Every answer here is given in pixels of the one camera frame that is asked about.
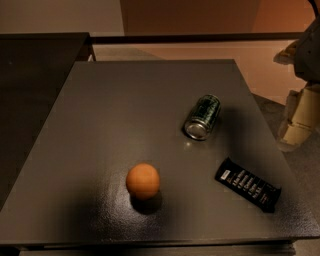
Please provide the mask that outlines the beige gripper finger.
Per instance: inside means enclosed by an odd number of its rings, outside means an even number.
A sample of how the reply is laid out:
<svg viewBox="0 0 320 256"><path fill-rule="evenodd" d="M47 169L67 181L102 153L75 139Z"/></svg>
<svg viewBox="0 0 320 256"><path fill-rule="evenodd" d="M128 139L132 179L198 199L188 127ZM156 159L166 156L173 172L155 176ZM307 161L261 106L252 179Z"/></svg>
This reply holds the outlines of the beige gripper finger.
<svg viewBox="0 0 320 256"><path fill-rule="evenodd" d="M274 56L273 61L282 65L293 65L294 58L296 55L296 50L297 50L297 44L298 44L297 40L293 41L286 48L278 52Z"/></svg>
<svg viewBox="0 0 320 256"><path fill-rule="evenodd" d="M308 83L291 90L277 134L278 148L291 152L301 146L320 125L320 85Z"/></svg>

